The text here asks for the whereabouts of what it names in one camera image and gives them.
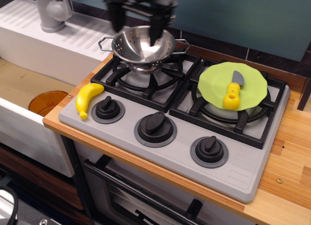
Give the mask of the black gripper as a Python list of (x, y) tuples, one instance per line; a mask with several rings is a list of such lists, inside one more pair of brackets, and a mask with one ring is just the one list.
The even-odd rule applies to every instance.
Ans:
[(176, 0), (104, 0), (115, 32), (124, 27), (126, 12), (134, 12), (150, 20), (150, 46), (162, 37), (163, 30), (173, 18)]

